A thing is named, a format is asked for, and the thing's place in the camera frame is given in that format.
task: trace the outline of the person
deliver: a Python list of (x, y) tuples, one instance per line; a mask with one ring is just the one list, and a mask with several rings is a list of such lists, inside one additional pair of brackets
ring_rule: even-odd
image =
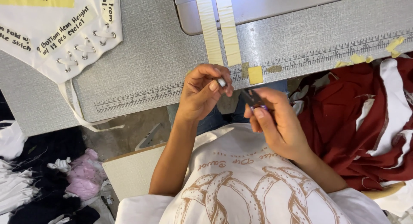
[[(220, 77), (224, 87), (214, 80)], [(255, 91), (269, 112), (245, 105), (250, 123), (196, 137), (199, 121), (233, 86), (223, 66), (200, 64), (189, 73), (149, 194), (123, 199), (116, 223), (390, 223), (311, 151), (285, 93)]]

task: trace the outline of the red fabric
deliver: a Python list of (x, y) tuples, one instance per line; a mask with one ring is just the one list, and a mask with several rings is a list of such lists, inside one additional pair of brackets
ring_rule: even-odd
[[(404, 88), (413, 92), (413, 60), (397, 61)], [(378, 143), (380, 132), (386, 127), (386, 93), (379, 68), (363, 63), (331, 72), (338, 79), (331, 77), (330, 84), (316, 94), (308, 93), (303, 98), (307, 104), (298, 115), (312, 150), (356, 190), (381, 190), (379, 182), (413, 179), (412, 151), (405, 155), (400, 167), (384, 169), (397, 164), (405, 143), (402, 135), (393, 138), (390, 152), (376, 157), (366, 154)], [(368, 95), (375, 95), (374, 103), (356, 132), (356, 119), (364, 101), (371, 98)], [(413, 120), (403, 129), (413, 129)]]

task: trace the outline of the measuring ruler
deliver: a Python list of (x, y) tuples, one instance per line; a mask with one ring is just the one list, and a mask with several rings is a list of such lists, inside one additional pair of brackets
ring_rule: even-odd
[[(370, 51), (385, 49), (389, 43), (398, 37), (405, 38), (403, 43), (413, 42), (413, 27), (404, 30), (392, 31), (379, 34), (373, 37), (367, 37), (347, 43), (341, 43), (326, 48), (319, 48), (313, 51), (298, 53), (292, 56), (271, 59), (253, 66), (262, 66), (263, 74), (269, 74), (267, 68), (279, 65), (282, 70), (291, 70), (302, 68), (311, 64), (331, 62), (334, 65), (338, 60), (349, 57), (354, 53), (368, 56)], [(241, 66), (235, 65), (230, 69), (231, 79), (233, 81), (245, 80), (241, 77)], [(146, 90), (132, 91), (128, 94), (108, 98), (105, 100), (95, 101), (96, 111), (98, 113), (115, 109), (121, 109), (127, 106), (144, 104), (147, 102), (165, 99), (172, 96), (180, 95), (182, 92), (183, 81), (174, 82)]]

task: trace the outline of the jeans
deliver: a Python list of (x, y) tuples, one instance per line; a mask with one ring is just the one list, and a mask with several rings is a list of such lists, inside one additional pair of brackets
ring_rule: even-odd
[[(287, 80), (271, 82), (268, 84), (262, 84), (262, 85), (255, 86), (253, 88), (256, 89), (256, 88), (261, 88), (261, 87), (269, 87), (269, 88), (286, 93), (287, 92)], [(212, 111), (204, 119), (199, 121), (198, 129), (197, 129), (197, 136), (205, 132), (213, 131), (222, 126), (228, 125), (230, 123), (236, 123), (236, 122), (250, 123), (250, 120), (248, 118), (244, 118), (245, 104), (246, 102), (244, 98), (240, 95), (238, 99), (237, 107), (235, 108), (235, 112), (232, 114), (226, 114), (226, 115), (221, 114), (221, 112), (219, 112), (218, 110), (218, 107), (215, 106), (212, 109)]]

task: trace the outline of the small scissors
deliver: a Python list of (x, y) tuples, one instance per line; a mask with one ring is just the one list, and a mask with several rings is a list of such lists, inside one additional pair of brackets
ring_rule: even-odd
[(268, 107), (264, 105), (261, 97), (251, 88), (241, 89), (241, 95), (245, 99), (246, 103), (249, 105), (252, 112), (257, 107), (261, 107), (268, 111)]

